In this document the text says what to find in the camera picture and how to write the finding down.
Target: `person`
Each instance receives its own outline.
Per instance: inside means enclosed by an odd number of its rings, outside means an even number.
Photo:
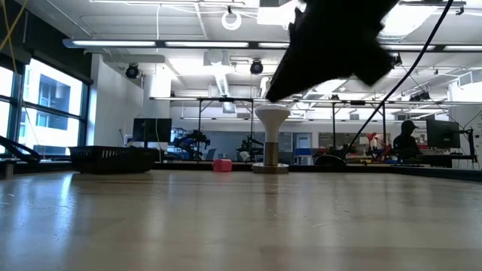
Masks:
[[[412,136],[417,128],[412,120],[406,120],[401,124],[401,134],[393,141],[393,149],[399,160],[415,158],[422,154]]]

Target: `computer monitor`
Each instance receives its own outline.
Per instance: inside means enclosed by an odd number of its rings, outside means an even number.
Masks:
[[[133,141],[144,142],[145,147],[148,142],[170,142],[171,126],[172,119],[134,119]]]
[[[432,148],[460,148],[459,124],[453,121],[427,120],[427,141]]]

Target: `black plastic crate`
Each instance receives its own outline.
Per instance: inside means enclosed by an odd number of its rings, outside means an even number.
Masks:
[[[143,173],[152,169],[158,150],[104,146],[69,147],[76,171],[93,174]]]

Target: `pink block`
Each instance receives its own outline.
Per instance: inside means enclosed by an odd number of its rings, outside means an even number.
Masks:
[[[225,159],[216,159],[212,163],[212,169],[215,172],[231,172],[233,170],[233,161]]]

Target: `table surface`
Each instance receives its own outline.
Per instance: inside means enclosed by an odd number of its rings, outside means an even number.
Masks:
[[[152,171],[0,182],[1,270],[480,270],[482,185]]]

